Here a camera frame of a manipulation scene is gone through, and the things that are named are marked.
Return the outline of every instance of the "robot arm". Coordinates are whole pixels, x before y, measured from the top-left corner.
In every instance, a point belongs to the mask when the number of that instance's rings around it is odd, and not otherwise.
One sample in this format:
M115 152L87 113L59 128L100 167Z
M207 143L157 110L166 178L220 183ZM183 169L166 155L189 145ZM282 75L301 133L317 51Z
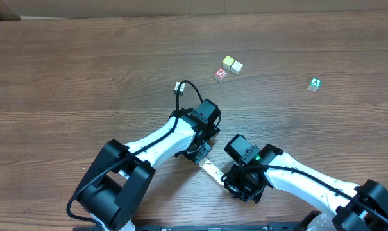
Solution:
M359 186L336 180L300 164L280 148L268 144L260 149L241 135L224 150L238 163L221 179L235 197L258 203L269 186L287 191L324 213L298 230L388 231L388 191L377 182L368 180ZM316 226L322 218L332 220L331 229L323 227L326 220Z
M278 155L268 164L272 166L293 167L295 169L299 169L320 179L328 185L341 190L351 197L356 195L357 192L355 191L355 188L359 186L354 183L336 180L307 166L304 166L303 164L294 160L288 153ZM284 171L281 169L268 169L266 172L264 172L264 175L267 181L274 188L286 191L301 198L331 218L336 216L336 209L339 206L345 207L349 203L348 199L335 194L327 187L301 174L292 173L290 171Z
M78 196L73 197L105 230L134 231L130 219L156 169L179 154L197 164L211 150L206 141L219 132L214 122L220 115L218 106L206 99L196 110L174 111L161 129L139 141L106 143L77 186L74 195ZM123 186L106 175L111 168L127 178Z

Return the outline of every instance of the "cube with red symbol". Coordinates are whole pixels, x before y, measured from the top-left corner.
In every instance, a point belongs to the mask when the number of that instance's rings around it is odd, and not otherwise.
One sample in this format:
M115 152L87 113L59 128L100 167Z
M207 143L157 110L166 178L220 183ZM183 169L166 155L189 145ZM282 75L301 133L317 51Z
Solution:
M227 73L224 71L224 69L219 68L217 72L215 72L215 79L219 82L222 83L224 78L226 77Z

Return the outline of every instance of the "cable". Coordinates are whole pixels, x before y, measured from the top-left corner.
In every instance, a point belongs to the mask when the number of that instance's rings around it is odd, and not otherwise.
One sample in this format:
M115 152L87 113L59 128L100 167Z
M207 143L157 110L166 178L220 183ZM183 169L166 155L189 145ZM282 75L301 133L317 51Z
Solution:
M191 154L191 153L196 153L197 151L199 151L200 149L202 148L202 142L201 142L201 144L199 145L199 147L197 148L197 150L195 150L195 151L183 151L183 152L186 152L187 154Z
M225 182L226 180L226 177L229 175L229 174L232 174L234 172L239 172L239 171L244 171L244 170L248 170L248 169L260 169L261 171L264 170L264 169L280 169L280 170L285 170L285 171L290 171L292 173L299 173L303 176L306 176L312 180L314 180L315 182L321 184L322 186L328 188L329 190L333 191L334 193L338 194L338 195L341 195L343 197L345 197L346 199L348 199L349 201L357 204L358 206L362 207L366 212L368 213L371 213L372 215L374 215L375 217L381 219L383 222L387 223L388 224L388 219L383 217L382 215L380 215L379 213L375 212L373 209L369 208L367 205L363 204L362 202L360 201L357 201L355 200L354 198L352 198L351 196L347 195L346 193L342 192L341 190L339 189L336 189L334 187L332 187L331 185L323 182L322 180L304 172L304 171L301 171L299 169L296 169L296 168L293 168L293 167L282 167L282 166L270 166L270 165L259 165L259 166L246 166L246 167L240 167L240 168L237 168L237 169L233 169L227 173L225 173L222 177L221 177L221 181L222 182Z
M188 80L183 80L180 85L178 86L178 90L177 90L177 93L176 93L176 111L179 111L180 110L180 99L179 99L179 96L180 96L180 88L182 86L182 83L188 83L189 85L191 85L196 93L198 94L198 97L199 97L199 100L201 101L201 103L203 102L202 100L202 97L201 97L201 94L199 93L199 90L195 87L195 85L193 83L191 83L190 81ZM74 194L73 196L71 196L70 200L67 202L67 207L65 208L66 212L67 212L67 215L70 217L70 218L74 218L74 219L77 219L77 220L80 220L80 221L89 221L89 222L93 222L97 225L101 225L99 221L95 220L95 219L92 219L92 218L87 218L87 217L83 217L83 216L78 216L78 215L75 215L71 212L71 205L72 203L74 202L75 199L77 199L80 194L88 187L90 186L92 183L94 183L97 179L101 178L102 176L105 176L107 173L109 173L111 170L119 167L121 164L123 163L126 163L125 165L125 169L127 169L128 167L128 163L130 159L132 159L133 157L135 157L136 155L138 155L139 153L142 153L143 151L147 151L147 149L149 149L150 147L158 144L159 142L161 142L163 139L165 139L168 135L170 135L171 133L174 132L175 128L176 128L176 125L178 124L178 116L176 115L175 116L175 122L174 122L174 125L173 127L163 136L161 136L160 138L158 138L157 140L151 142L150 144L147 144L146 146L144 146L143 148L141 148L140 150L138 151L135 151L133 153L131 153L130 155L128 155L126 158L118 161L117 163L114 163L113 165L111 165L108 169L106 169L105 171L103 171L102 173L100 173L98 176L96 176L95 178L93 178L89 183L87 183L84 187L82 187L76 194Z

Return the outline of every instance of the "label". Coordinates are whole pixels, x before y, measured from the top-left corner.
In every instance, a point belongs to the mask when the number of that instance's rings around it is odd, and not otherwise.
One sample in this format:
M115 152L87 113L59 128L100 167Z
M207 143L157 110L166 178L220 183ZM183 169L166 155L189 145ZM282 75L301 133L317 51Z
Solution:
M321 80L318 80L317 78L312 78L312 80L310 81L310 84L314 87L320 87Z
M220 78L224 77L225 74L226 74L226 72L224 72L224 70L222 70L222 69L220 69L220 70L217 71L217 75L218 75L218 77L220 77Z
M221 181L221 177L224 175L217 166L215 166L209 159L203 158L198 165L203 169L208 175L210 175L220 186L224 187L224 182Z

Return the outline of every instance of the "black bracket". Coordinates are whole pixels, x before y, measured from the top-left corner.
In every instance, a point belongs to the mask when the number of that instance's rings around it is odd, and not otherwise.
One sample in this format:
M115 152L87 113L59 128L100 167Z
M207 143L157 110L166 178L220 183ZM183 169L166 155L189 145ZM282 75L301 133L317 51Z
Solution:
M244 202L258 203L266 186L273 187L261 170L238 171L245 166L269 164L277 155L283 154L280 148L267 144L260 149L250 144L244 136L237 134L224 148L238 165L234 164L224 180L224 188Z
M367 180L355 190L357 194L354 200L362 202L388 219L388 190L383 185ZM388 224L371 214L365 215L364 219L360 218L364 209L352 201L345 207L338 207L336 212L332 222L337 231L388 231Z
M130 154L128 147L115 139L106 143L77 186L76 192L112 164L128 158ZM132 157L128 163L113 172L117 173L119 170L129 174L124 186L121 187L105 175L85 188L77 198L87 212L95 215L105 227L113 231L120 230L133 217L155 174L155 169L148 161L141 161L137 157Z
M207 144L207 140L221 131L214 124L220 115L221 111L218 106L209 99L204 100L196 110L181 109L178 112L174 111L171 116L180 117L180 119L190 124L196 132L191 145L185 151L176 153L175 157L183 154L187 159L198 164L211 151L211 146Z

